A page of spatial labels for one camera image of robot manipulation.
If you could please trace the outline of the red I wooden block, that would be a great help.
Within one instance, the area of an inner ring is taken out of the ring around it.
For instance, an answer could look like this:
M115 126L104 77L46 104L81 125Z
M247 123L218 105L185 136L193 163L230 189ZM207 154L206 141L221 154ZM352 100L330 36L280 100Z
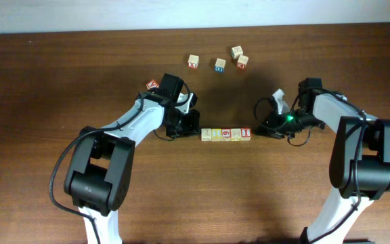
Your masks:
M252 131L250 128L243 127L241 130L241 140L242 141L249 141L252 138Z

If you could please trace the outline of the plain wooden block yellow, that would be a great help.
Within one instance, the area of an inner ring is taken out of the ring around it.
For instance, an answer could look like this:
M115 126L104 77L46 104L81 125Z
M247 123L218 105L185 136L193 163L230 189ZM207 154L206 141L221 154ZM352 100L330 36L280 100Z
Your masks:
M222 130L220 128L211 129L211 140L212 141L222 141Z

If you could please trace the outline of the wooden block red side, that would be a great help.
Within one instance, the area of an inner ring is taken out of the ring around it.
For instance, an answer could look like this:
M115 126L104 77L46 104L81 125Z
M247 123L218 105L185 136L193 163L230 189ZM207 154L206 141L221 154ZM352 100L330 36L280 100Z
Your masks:
M202 141L211 141L212 140L212 129L211 128L202 128L201 129L201 140Z

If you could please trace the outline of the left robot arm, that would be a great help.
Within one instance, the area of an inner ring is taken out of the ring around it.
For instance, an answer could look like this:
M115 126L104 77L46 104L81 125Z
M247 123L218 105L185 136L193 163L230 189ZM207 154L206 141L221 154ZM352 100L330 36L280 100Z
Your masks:
M179 77L164 74L137 95L133 107L101 128L84 127L62 153L72 151L64 192L83 217L88 243L121 243L118 209L127 195L136 146L159 127L166 141L200 134L197 97Z

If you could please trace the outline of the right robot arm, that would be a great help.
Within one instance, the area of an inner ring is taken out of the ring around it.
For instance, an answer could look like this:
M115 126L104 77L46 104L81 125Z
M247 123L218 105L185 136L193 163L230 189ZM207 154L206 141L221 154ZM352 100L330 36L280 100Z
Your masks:
M266 100L272 107L254 133L291 140L304 129L331 128L336 137L329 163L332 188L316 220L299 243L344 243L362 212L390 192L390 119L379 119L350 103L319 78L298 84L288 105L281 89Z

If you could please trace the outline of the red 9 wooden block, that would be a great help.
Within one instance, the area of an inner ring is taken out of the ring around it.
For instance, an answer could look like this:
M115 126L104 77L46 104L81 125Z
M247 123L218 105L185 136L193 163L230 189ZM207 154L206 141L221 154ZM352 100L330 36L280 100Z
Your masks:
M222 141L231 141L232 140L231 129L229 129L229 128L222 128L221 129L221 140Z

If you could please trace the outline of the yellow sided wooden block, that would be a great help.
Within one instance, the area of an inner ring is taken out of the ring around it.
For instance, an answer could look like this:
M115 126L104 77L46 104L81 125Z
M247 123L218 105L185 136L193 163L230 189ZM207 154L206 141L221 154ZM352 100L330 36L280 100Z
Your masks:
M241 129L240 128L233 128L231 129L231 141L241 141Z

